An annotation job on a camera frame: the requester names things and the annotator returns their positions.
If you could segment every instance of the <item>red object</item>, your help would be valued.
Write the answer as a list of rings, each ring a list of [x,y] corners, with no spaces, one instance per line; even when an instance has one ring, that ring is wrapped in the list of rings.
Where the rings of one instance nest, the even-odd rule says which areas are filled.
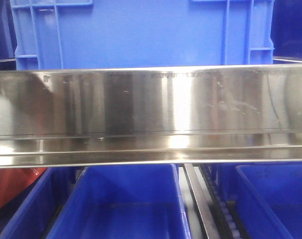
[[[32,184],[46,168],[0,169],[0,208]]]

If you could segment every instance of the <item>metal shelf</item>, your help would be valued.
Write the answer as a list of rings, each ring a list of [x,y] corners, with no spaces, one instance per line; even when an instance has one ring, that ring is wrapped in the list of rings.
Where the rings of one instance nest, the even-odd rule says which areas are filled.
[[[0,168],[302,160],[302,64],[0,72]]]

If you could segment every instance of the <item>metal bar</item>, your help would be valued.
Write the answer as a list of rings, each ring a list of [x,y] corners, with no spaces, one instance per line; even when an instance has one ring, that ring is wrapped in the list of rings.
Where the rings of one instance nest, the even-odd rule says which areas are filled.
[[[208,239],[221,239],[192,164],[184,164],[184,171],[198,209],[200,224],[206,237]]]
[[[299,59],[299,58],[274,56],[273,59],[274,59],[274,61],[278,61],[279,63],[302,64],[302,59]]]
[[[0,72],[0,167],[302,160],[302,64]]]

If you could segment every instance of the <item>blue storage bin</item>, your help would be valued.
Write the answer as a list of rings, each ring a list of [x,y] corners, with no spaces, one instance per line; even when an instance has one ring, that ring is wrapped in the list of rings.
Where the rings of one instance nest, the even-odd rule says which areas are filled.
[[[75,168],[47,169],[10,219],[0,239],[39,239],[75,184]]]
[[[47,239],[190,239],[175,165],[89,167]]]
[[[0,0],[0,60],[14,58],[16,38],[9,0]]]
[[[11,220],[17,209],[21,206],[25,198],[28,196],[37,181],[38,180],[29,185],[19,195],[17,195],[0,209],[0,234]]]
[[[302,239],[302,164],[236,169],[237,213],[251,239]]]
[[[275,56],[302,60],[302,0],[277,0],[272,39]]]
[[[17,69],[272,63],[274,0],[10,0]]]

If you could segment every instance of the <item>blue crate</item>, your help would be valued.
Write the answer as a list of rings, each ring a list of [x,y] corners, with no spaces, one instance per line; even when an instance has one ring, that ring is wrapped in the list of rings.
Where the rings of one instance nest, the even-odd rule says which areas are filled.
[[[47,169],[10,219],[0,239],[39,239],[75,184],[75,168]]]
[[[222,201],[236,201],[238,197],[238,172],[237,166],[243,165],[288,165],[289,162],[267,163],[215,163],[209,167],[210,180],[214,183]]]
[[[302,239],[302,164],[238,166],[239,214],[251,239]]]
[[[176,166],[89,167],[47,239],[191,239]]]
[[[275,56],[302,60],[302,0],[275,1],[272,39]]]
[[[28,196],[32,188],[35,186],[37,181],[38,179],[0,209],[0,234],[11,220],[17,209],[23,203],[25,198]]]
[[[0,60],[14,58],[16,39],[9,0],[0,0]]]
[[[272,63],[274,0],[10,0],[17,69]]]

